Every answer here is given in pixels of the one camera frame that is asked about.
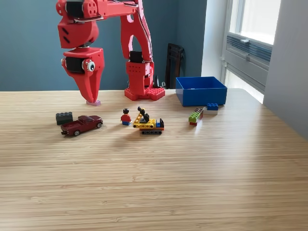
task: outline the white wall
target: white wall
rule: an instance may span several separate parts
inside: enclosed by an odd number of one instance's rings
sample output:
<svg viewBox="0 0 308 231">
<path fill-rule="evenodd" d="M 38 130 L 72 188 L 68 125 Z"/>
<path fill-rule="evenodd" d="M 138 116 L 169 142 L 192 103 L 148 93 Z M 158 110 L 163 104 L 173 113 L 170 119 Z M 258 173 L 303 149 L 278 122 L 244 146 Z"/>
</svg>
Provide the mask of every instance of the white wall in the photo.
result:
<svg viewBox="0 0 308 231">
<path fill-rule="evenodd" d="M 282 0 L 264 104 L 308 139 L 308 0 Z"/>
<path fill-rule="evenodd" d="M 227 0 L 207 0 L 202 58 L 202 76 L 220 80 L 222 64 L 219 59 L 225 32 Z"/>
</svg>

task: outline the white lego brick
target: white lego brick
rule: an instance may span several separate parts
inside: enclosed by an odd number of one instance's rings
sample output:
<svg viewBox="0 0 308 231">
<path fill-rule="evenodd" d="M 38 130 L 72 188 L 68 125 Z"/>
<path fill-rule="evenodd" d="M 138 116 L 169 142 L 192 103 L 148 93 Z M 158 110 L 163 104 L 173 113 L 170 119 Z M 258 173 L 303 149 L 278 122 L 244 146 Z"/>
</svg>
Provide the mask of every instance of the white lego brick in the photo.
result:
<svg viewBox="0 0 308 231">
<path fill-rule="evenodd" d="M 205 115 L 218 115 L 218 111 L 204 110 Z"/>
</svg>

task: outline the blue plastic bin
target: blue plastic bin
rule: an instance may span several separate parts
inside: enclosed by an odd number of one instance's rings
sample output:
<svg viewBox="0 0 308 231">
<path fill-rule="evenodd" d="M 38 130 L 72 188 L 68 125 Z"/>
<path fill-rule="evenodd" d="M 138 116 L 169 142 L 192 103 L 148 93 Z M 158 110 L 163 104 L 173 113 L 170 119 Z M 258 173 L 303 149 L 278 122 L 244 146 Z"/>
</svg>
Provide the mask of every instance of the blue plastic bin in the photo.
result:
<svg viewBox="0 0 308 231">
<path fill-rule="evenodd" d="M 226 103 L 227 87 L 215 77 L 179 77 L 176 93 L 183 107 Z"/>
</svg>

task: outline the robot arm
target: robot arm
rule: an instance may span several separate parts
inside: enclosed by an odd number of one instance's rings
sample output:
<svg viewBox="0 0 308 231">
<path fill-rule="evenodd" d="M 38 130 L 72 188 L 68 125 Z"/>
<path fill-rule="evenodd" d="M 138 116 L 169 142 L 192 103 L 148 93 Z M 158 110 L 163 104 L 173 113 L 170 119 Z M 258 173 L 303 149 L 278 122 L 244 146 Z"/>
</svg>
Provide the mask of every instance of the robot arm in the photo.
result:
<svg viewBox="0 0 308 231">
<path fill-rule="evenodd" d="M 132 100 L 158 99 L 158 94 L 159 98 L 165 95 L 163 89 L 150 92 L 153 88 L 154 63 L 142 0 L 58 0 L 56 9 L 63 17 L 58 24 L 61 47 L 73 49 L 64 52 L 62 66 L 67 74 L 74 78 L 81 95 L 88 102 L 95 103 L 97 100 L 104 69 L 103 49 L 89 47 L 99 34 L 96 21 L 116 16 L 121 17 L 123 55 L 129 59 L 127 73 L 130 88 L 126 89 L 125 95 Z M 139 41 L 142 52 L 133 51 L 133 36 Z"/>
</svg>

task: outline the purple block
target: purple block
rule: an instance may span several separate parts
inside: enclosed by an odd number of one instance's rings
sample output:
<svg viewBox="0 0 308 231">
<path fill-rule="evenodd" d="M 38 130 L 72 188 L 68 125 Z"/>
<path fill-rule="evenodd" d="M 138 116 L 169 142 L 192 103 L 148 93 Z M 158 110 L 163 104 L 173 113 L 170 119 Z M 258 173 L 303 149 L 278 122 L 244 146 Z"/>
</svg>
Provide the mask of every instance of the purple block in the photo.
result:
<svg viewBox="0 0 308 231">
<path fill-rule="evenodd" d="M 94 103 L 90 103 L 90 102 L 87 101 L 87 105 L 91 105 L 91 106 L 96 106 L 97 107 L 97 106 L 101 105 L 101 101 L 98 100 L 98 101 L 95 101 Z"/>
</svg>

